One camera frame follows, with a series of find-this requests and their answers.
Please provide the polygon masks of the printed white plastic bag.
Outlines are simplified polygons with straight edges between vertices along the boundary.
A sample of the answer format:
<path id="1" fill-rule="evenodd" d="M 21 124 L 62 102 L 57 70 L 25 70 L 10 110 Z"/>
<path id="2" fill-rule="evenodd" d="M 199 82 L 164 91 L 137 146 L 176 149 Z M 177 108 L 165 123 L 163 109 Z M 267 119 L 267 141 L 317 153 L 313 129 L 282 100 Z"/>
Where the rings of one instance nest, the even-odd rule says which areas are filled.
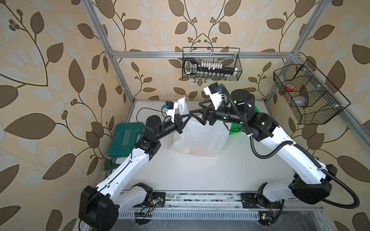
<path id="1" fill-rule="evenodd" d="M 173 143 L 169 149 L 183 155 L 215 157 L 225 146 L 228 137 L 229 131 L 223 122 L 217 121 L 214 125 L 206 122 L 202 125 L 191 118 L 183 128 L 183 133 L 173 134 Z"/>

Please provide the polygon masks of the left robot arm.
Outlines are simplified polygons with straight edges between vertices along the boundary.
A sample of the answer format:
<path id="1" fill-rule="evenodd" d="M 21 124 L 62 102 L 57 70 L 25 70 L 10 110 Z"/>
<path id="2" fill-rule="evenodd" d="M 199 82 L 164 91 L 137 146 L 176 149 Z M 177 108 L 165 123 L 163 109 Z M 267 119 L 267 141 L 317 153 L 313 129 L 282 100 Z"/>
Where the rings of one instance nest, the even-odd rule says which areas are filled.
<path id="1" fill-rule="evenodd" d="M 135 206 L 151 209 L 163 199 L 153 198 L 152 187 L 140 182 L 130 190 L 123 189 L 161 147 L 160 140 L 174 131 L 182 133 L 192 114 L 177 114 L 174 120 L 163 122 L 157 115 L 147 118 L 144 133 L 129 156 L 105 180 L 94 188 L 87 186 L 82 194 L 79 219 L 95 231 L 109 231 L 119 214 Z"/>

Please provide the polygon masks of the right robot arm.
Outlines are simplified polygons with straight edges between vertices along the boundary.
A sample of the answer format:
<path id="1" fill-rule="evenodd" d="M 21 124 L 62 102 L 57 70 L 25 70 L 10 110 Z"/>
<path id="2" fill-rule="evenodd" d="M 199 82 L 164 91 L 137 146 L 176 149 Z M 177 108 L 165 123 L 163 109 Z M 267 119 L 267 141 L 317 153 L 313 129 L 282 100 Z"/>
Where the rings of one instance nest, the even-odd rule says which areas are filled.
<path id="1" fill-rule="evenodd" d="M 214 124 L 217 121 L 239 125 L 247 134 L 252 153 L 259 159 L 282 158 L 293 170 L 291 180 L 276 183 L 262 183 L 255 193 L 253 203 L 265 208 L 287 199 L 314 205 L 325 202 L 329 197 L 331 181 L 337 169 L 316 160 L 303 147 L 297 144 L 284 129 L 269 115 L 257 112 L 255 97 L 247 90 L 238 89 L 229 93 L 225 87 L 204 88 L 209 100 L 199 103 L 199 122 Z"/>

